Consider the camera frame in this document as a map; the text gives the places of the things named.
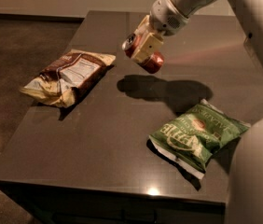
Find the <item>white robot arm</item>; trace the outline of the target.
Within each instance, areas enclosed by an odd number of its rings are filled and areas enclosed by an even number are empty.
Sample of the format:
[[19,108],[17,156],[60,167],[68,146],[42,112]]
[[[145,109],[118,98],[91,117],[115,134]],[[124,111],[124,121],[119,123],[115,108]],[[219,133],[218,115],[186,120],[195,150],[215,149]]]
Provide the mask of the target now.
[[[157,0],[135,33],[141,37],[131,58],[143,63],[176,34],[198,9],[215,0]],[[228,0],[247,41],[263,67],[263,0]],[[226,224],[263,224],[263,119],[237,145],[229,173]]]

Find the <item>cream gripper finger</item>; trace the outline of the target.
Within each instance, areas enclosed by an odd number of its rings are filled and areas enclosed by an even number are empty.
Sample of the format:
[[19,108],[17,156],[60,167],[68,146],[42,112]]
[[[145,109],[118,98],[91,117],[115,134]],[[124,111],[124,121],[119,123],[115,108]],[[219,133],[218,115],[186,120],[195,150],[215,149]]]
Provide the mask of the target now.
[[132,52],[131,58],[136,63],[143,63],[147,60],[155,51],[158,51],[163,45],[163,37],[154,37],[149,35],[145,38],[137,38]]

